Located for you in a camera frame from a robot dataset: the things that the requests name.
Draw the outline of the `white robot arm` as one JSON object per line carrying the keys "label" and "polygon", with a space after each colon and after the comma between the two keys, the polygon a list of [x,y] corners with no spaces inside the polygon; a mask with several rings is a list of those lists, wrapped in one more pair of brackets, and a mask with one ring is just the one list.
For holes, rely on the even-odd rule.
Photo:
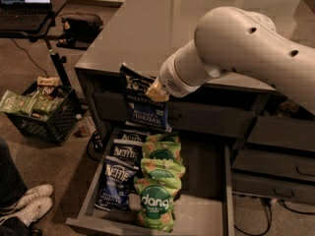
{"label": "white robot arm", "polygon": [[146,96],[155,102],[184,97],[232,71],[274,86],[315,113],[315,49],[279,35],[270,18],[235,7],[206,13],[193,39],[163,63]]}

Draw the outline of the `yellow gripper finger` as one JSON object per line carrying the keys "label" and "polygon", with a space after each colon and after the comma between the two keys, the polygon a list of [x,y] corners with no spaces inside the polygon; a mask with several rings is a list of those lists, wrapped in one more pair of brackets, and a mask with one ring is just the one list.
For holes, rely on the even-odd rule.
{"label": "yellow gripper finger", "polygon": [[156,78],[146,91],[146,96],[154,102],[166,102],[169,100],[169,93],[163,84]]}

